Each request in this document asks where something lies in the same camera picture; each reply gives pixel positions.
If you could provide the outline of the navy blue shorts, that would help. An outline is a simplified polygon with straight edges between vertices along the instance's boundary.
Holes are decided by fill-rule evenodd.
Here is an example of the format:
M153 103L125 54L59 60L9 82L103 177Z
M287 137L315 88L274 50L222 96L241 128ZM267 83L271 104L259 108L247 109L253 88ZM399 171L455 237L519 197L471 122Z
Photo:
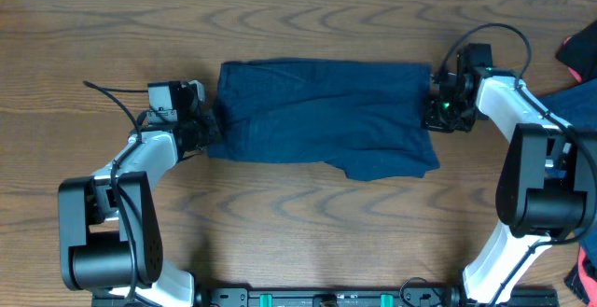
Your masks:
M212 158L324 162L347 178L423 177L439 166L422 126L426 63L274 59L220 67Z

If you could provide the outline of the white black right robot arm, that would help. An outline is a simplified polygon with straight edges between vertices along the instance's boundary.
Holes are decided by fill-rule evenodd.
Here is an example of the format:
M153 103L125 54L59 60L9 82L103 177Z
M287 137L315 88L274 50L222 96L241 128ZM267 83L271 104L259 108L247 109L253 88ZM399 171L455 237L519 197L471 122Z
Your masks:
M451 298L453 306L507 304L543 252L595 230L596 132L557 116L511 71L473 66L432 81L426 129L468 132L484 116L509 142L495 192L497 225Z

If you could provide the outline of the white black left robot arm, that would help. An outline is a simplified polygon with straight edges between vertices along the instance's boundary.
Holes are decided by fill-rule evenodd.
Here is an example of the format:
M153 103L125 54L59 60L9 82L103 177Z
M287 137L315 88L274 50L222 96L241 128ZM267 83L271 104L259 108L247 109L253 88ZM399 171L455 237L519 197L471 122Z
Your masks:
M164 256L152 191L167 171L220 137L210 110L147 110L127 145L58 189L64 284L94 306L207 306L210 293Z

